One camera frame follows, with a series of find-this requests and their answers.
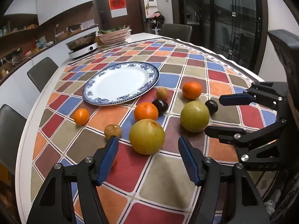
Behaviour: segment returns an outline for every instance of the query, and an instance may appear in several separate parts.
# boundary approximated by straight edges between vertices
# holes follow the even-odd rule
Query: green fruit
[[[189,102],[181,112],[181,125],[193,133],[203,131],[209,120],[209,109],[199,101]]]
[[[129,139],[136,152],[151,155],[158,152],[162,147],[165,132],[155,120],[142,119],[132,126]]]

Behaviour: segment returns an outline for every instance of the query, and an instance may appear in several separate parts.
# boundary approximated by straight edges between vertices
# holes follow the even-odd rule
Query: dining table
[[[83,99],[87,81],[101,70],[118,63],[147,62],[159,71],[155,86],[128,102],[92,105]],[[177,39],[141,33],[131,35],[126,43],[101,48],[76,61],[65,61],[47,83],[27,119],[17,155],[16,198],[22,224],[26,223],[33,201],[54,164],[78,164],[104,147],[104,129],[116,124],[122,129],[116,164],[107,180],[97,187],[99,198],[110,224],[188,223],[200,187],[188,178],[178,150],[178,138],[187,136],[193,147],[219,163],[233,165],[238,161],[232,145],[209,138],[204,131],[187,132],[180,125],[180,113],[191,101],[182,94],[185,83],[195,81],[202,93],[196,100],[218,103],[218,111],[209,125],[240,127],[256,131],[275,122],[276,112],[251,103],[222,106],[219,97],[242,93],[260,77],[222,55]],[[156,91],[167,88],[168,110],[157,122],[165,131],[162,148],[153,155],[134,151],[129,131],[135,123],[134,109],[142,102],[156,99]],[[85,125],[74,122],[74,112],[85,108],[90,115]],[[249,172],[261,197],[265,197],[277,172]],[[78,224],[84,223],[76,183],[71,183],[74,210]],[[226,185],[220,186],[214,223],[218,223],[226,196]]]

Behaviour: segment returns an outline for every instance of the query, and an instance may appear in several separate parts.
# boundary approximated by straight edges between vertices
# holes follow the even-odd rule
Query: oval plate
[[[124,62],[95,74],[83,88],[83,98],[93,105],[116,105],[139,97],[158,81],[158,69],[146,62]]]

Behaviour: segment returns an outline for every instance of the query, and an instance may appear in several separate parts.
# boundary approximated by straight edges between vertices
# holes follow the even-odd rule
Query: basket
[[[125,41],[127,38],[129,38],[131,35],[131,29],[126,28],[122,29],[119,31],[111,32],[108,34],[102,34],[100,35],[100,40],[105,44],[105,45],[113,45],[117,43],[121,43]]]

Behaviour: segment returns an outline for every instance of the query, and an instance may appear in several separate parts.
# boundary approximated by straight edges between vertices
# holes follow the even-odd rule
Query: screw
[[[241,164],[241,163],[238,162],[238,163],[236,164],[236,167],[237,167],[238,169],[242,169],[242,168],[243,168],[243,164]]]
[[[210,158],[210,157],[205,157],[205,158],[204,158],[204,161],[205,161],[206,163],[211,163],[211,158]]]
[[[54,165],[54,168],[55,168],[55,169],[60,169],[61,167],[62,167],[61,163],[56,163],[56,164]]]
[[[247,154],[244,154],[241,156],[242,161],[248,161],[248,159],[249,159],[249,156]]]
[[[87,158],[84,159],[84,161],[85,161],[86,163],[90,163],[90,162],[93,161],[93,158],[92,158],[91,156],[88,156]]]
[[[241,137],[241,135],[239,134],[239,133],[236,133],[235,135],[234,135],[234,138],[235,139],[239,139]]]

